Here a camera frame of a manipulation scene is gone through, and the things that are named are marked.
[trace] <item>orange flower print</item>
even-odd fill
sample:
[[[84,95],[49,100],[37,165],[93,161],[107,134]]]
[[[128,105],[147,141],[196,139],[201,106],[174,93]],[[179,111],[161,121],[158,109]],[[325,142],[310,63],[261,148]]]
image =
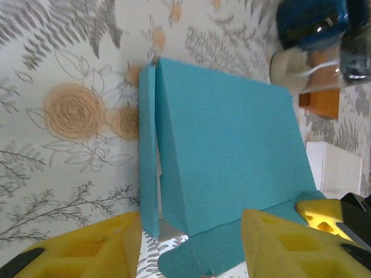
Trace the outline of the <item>orange flower print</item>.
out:
[[[215,11],[218,12],[220,10],[221,0],[213,0],[213,6],[214,6]]]
[[[108,124],[111,130],[123,139],[133,140],[139,138],[139,115],[136,108],[121,108]]]
[[[143,30],[141,31],[142,36],[152,43],[152,47],[148,51],[147,58],[150,58],[153,55],[159,56],[165,47],[166,41],[166,36],[162,25],[155,25],[155,21],[152,16],[150,16],[150,24],[151,28],[148,29],[148,32]]]
[[[63,140],[82,142],[95,136],[106,108],[93,91],[77,84],[54,88],[44,99],[47,131]]]
[[[173,23],[179,22],[183,0],[162,0],[162,3],[170,9],[169,24],[173,27]]]
[[[131,87],[139,87],[139,73],[143,69],[143,67],[139,65],[130,66],[128,63],[129,68],[124,73],[124,80],[125,83]]]

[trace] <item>white box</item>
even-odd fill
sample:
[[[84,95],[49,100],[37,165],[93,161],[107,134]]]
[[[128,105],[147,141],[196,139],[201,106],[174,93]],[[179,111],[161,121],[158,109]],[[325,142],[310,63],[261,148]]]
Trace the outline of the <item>white box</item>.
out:
[[[341,199],[361,188],[362,159],[326,142],[307,142],[315,185],[329,199]]]

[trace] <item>cardboard box flap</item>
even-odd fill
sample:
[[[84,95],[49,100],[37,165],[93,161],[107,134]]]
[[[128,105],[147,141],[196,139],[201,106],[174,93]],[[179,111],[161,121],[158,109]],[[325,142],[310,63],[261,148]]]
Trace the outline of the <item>cardboard box flap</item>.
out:
[[[163,217],[192,236],[315,191],[289,92],[160,59]]]
[[[302,200],[325,199],[320,191],[298,196],[264,211],[287,220],[308,224],[296,213]],[[245,260],[241,243],[241,220],[190,237],[174,250],[162,254],[159,270],[168,278],[218,276]]]
[[[142,70],[139,86],[139,180],[140,216],[143,229],[159,235],[157,155],[155,128],[155,68]]]

